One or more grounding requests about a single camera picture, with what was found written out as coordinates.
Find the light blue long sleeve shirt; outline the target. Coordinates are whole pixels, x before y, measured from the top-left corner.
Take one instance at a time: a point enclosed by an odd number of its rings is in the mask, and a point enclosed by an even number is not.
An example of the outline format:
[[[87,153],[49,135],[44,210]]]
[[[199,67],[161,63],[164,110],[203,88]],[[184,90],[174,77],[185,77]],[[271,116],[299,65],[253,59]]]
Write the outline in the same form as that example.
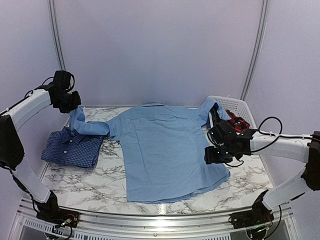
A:
[[[211,110],[229,120],[207,98],[198,108],[149,103],[109,121],[86,121],[83,109],[70,112],[70,128],[82,135],[106,135],[121,145],[126,198],[138,203],[172,203],[214,190],[230,177],[223,164],[206,164],[209,145],[202,130]]]

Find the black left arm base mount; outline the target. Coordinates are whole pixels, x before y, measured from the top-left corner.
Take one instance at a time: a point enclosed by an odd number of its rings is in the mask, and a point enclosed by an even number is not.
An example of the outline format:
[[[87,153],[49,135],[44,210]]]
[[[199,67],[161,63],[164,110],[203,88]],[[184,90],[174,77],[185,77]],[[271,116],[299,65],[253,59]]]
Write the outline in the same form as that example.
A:
[[[76,228],[80,213],[78,211],[60,208],[55,195],[51,196],[47,202],[34,201],[36,205],[36,217],[40,220],[56,225],[66,225]]]

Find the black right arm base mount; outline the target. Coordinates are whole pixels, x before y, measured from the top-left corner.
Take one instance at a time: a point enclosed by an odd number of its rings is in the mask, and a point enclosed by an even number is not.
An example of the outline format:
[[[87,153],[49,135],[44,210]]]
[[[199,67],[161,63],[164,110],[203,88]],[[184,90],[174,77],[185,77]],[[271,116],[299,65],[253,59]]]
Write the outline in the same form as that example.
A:
[[[234,212],[230,215],[228,222],[233,225],[234,229],[271,223],[275,219],[272,211],[263,204],[265,193],[266,191],[257,197],[250,210]]]

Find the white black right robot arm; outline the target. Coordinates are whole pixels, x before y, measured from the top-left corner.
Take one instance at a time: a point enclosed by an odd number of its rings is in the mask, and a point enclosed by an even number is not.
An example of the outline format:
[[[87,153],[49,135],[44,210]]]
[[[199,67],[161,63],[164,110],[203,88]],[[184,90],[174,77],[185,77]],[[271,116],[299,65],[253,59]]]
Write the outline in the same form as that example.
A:
[[[258,155],[267,166],[274,187],[261,193],[245,212],[252,224],[271,216],[272,210],[309,191],[320,189],[320,133],[290,135],[249,128],[237,133],[224,120],[211,120],[204,160],[210,164],[243,162]]]

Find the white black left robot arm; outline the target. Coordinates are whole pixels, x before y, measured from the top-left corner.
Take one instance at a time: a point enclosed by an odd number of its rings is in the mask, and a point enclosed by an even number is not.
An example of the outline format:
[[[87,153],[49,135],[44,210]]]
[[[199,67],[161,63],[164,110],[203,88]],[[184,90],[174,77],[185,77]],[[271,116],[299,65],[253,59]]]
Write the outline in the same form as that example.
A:
[[[16,183],[37,205],[45,205],[43,213],[53,223],[63,219],[63,211],[58,208],[54,193],[42,184],[25,160],[20,130],[48,107],[53,107],[62,114],[75,110],[81,104],[81,98],[74,87],[74,75],[65,70],[57,70],[52,77],[0,113],[0,166],[11,173]]]

